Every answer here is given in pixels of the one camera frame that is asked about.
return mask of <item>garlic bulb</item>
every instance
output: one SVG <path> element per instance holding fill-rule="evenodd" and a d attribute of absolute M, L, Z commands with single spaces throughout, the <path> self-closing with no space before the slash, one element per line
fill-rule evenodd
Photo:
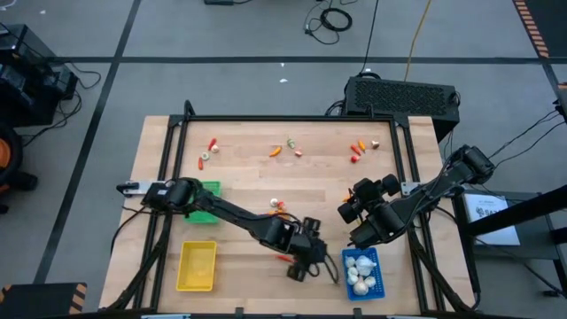
<path fill-rule="evenodd" d="M 358 270 L 356 270 L 355 267 L 350 267 L 350 268 L 346 271 L 346 273 L 347 273 L 349 276 L 358 276 Z"/>
<path fill-rule="evenodd" d="M 354 267 L 355 263 L 356 263 L 356 260 L 353 257 L 346 257 L 345 264 L 346 264 L 347 268 Z"/>
<path fill-rule="evenodd" d="M 356 295 L 364 296 L 365 294 L 369 293 L 369 287 L 364 283 L 364 281 L 359 280 L 356 284 L 353 285 L 353 292 Z"/>
<path fill-rule="evenodd" d="M 350 275 L 350 276 L 346 279 L 346 283 L 347 283 L 347 284 L 350 284 L 350 285 L 353 285 L 353 284 L 358 283 L 358 276 L 352 276 L 352 275 Z"/>
<path fill-rule="evenodd" d="M 368 276 L 364 279 L 364 283 L 369 287 L 372 288 L 376 285 L 376 279 L 373 276 Z"/>
<path fill-rule="evenodd" d="M 356 260 L 356 270 L 358 270 L 358 273 L 361 276 L 370 276 L 372 269 L 376 265 L 377 264 L 374 261 L 371 261 L 370 258 L 366 256 L 361 256 L 358 260 Z"/>
<path fill-rule="evenodd" d="M 356 266 L 359 267 L 371 267 L 374 268 L 377 264 L 374 261 L 371 261 L 370 258 L 366 256 L 361 256 L 356 260 Z"/>

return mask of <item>green plastic bin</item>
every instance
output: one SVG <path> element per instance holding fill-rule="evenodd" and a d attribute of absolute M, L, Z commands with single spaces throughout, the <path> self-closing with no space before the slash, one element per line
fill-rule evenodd
<path fill-rule="evenodd" d="M 216 197 L 221 196 L 221 182 L 211 181 L 211 182 L 202 182 L 202 183 L 203 183 L 203 187 L 206 190 L 211 191 L 214 194 L 214 196 Z M 216 216 L 203 211 L 193 212 L 189 215 L 189 217 L 184 218 L 184 220 L 192 224 L 212 224 L 219 222 L 219 219 Z"/>

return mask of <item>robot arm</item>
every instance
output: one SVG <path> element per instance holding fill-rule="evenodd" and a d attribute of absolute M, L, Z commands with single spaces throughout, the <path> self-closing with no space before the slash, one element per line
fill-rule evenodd
<path fill-rule="evenodd" d="M 319 220 L 306 217 L 303 222 L 290 214 L 257 215 L 214 196 L 193 178 L 179 178 L 170 183 L 154 183 L 142 201 L 143 206 L 189 215 L 195 211 L 206 211 L 226 222 L 230 222 L 258 240 L 261 245 L 279 253 L 290 254 L 295 262 L 288 268 L 287 276 L 303 281 L 309 268 L 325 262 L 327 245 L 319 238 Z M 287 215 L 295 219 L 282 218 Z"/>
<path fill-rule="evenodd" d="M 383 195 L 394 195 L 400 190 L 397 179 L 388 175 L 382 181 L 363 179 L 353 187 L 353 196 L 339 213 L 346 223 L 368 212 L 366 220 L 351 231 L 352 243 L 357 248 L 386 244 L 403 235 L 416 215 L 431 211 L 440 198 L 458 191 L 464 183 L 484 183 L 493 174 L 494 165 L 477 148 L 464 145 L 447 159 L 437 178 L 421 185 L 405 198 L 385 201 Z"/>

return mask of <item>wooden table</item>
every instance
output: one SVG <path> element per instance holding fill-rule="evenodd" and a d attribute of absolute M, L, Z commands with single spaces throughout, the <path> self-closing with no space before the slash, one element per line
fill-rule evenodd
<path fill-rule="evenodd" d="M 441 169 L 439 148 L 430 118 L 410 118 L 410 129 L 423 181 L 434 178 Z M 145 119 L 132 180 L 155 180 L 167 130 L 167 117 Z M 406 147 L 401 131 L 400 147 L 409 177 Z M 171 176 L 177 136 L 167 176 Z M 302 147 L 297 158 L 285 141 L 292 136 Z M 212 137 L 218 138 L 221 151 L 198 170 L 198 157 Z M 357 164 L 350 162 L 349 145 L 358 139 L 379 140 L 379 150 L 367 150 Z M 243 307 L 246 313 L 336 314 L 346 315 L 360 307 L 367 315 L 419 314 L 416 284 L 408 240 L 404 237 L 388 245 L 378 245 L 386 297 L 382 300 L 353 303 L 346 297 L 341 249 L 346 247 L 349 231 L 337 207 L 362 177 L 372 180 L 395 174 L 392 139 L 387 123 L 379 122 L 190 122 L 184 150 L 181 176 L 221 181 L 222 197 L 256 214 L 271 209 L 269 200 L 283 200 L 290 212 L 300 219 L 311 216 L 322 221 L 321 238 L 339 266 L 340 285 L 334 285 L 322 268 L 317 278 L 304 283 L 286 277 L 286 262 L 276 253 L 260 246 L 250 235 L 227 222 L 217 225 L 190 225 L 182 217 L 174 218 L 166 269 L 163 277 L 159 311 L 169 313 L 234 313 Z M 276 147 L 282 153 L 270 158 Z M 129 198 L 125 206 L 139 208 L 140 198 Z M 448 201 L 441 205 L 452 212 Z M 122 212 L 120 222 L 132 213 Z M 118 236 L 105 281 L 100 307 L 112 303 L 140 267 L 149 216 L 138 216 Z M 468 271 L 456 226 L 442 214 L 432 214 L 431 233 L 441 273 L 462 299 L 474 302 Z M 178 292 L 175 289 L 180 250 L 183 241 L 213 240 L 218 244 L 212 292 Z M 144 305 L 149 305 L 154 275 L 148 275 Z M 424 276 L 429 307 L 434 308 L 431 280 Z"/>

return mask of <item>yellow basket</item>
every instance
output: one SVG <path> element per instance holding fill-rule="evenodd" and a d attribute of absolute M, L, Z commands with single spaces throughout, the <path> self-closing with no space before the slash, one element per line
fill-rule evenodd
<path fill-rule="evenodd" d="M 177 273 L 177 291 L 210 292 L 214 281 L 216 242 L 184 242 Z"/>

